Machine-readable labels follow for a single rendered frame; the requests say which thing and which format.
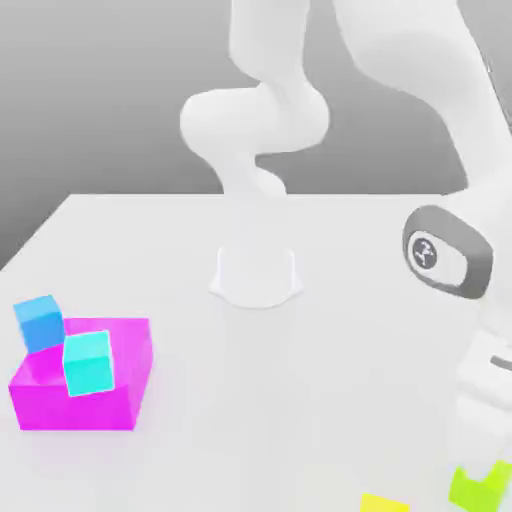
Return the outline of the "small blue cube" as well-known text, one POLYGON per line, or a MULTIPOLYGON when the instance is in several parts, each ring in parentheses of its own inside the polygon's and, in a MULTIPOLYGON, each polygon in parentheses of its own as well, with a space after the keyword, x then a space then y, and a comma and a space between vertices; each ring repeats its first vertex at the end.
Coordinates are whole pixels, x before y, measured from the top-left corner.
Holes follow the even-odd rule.
POLYGON ((62 312, 52 295, 17 303, 13 309, 29 354, 64 342, 62 312))

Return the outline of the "large magenta box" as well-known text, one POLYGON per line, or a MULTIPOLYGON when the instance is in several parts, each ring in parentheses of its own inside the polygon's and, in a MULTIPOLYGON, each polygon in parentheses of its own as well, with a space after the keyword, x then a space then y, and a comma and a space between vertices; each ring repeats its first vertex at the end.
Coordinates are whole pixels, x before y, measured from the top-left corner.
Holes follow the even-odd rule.
POLYGON ((115 387, 68 394, 63 346, 28 354, 9 383, 22 430, 132 430, 149 380, 153 347, 147 318, 66 318, 68 335, 108 331, 115 387))

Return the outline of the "small lime green cube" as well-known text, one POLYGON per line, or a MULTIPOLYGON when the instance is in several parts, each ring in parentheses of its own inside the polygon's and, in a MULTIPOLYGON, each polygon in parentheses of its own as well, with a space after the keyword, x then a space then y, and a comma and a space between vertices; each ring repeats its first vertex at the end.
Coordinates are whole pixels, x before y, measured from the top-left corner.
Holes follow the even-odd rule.
POLYGON ((512 484, 512 463, 497 460, 481 480, 470 478, 457 467, 450 485, 448 500, 466 512, 500 512, 512 484))

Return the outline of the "small yellow cube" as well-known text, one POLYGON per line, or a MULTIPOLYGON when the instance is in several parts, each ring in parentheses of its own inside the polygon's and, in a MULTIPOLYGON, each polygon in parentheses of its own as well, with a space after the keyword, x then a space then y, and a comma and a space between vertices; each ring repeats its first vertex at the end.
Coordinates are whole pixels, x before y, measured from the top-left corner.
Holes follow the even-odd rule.
POLYGON ((410 506, 382 496, 363 493, 359 512, 410 512, 410 506))

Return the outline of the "small cyan cube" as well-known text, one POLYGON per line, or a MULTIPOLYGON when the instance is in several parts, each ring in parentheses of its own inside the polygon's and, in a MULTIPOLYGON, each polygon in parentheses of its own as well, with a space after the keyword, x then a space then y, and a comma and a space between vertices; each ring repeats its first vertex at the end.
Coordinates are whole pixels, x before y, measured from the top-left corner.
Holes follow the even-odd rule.
POLYGON ((63 345, 62 366, 70 397, 112 391, 115 371, 109 332, 68 335, 63 345))

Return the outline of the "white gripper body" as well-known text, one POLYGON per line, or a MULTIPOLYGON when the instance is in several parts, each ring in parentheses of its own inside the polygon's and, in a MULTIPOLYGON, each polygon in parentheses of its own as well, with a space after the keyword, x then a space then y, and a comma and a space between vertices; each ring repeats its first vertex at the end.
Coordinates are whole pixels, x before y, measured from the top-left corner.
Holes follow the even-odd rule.
POLYGON ((512 343, 477 330, 457 369, 460 415, 475 425, 512 425, 512 343))

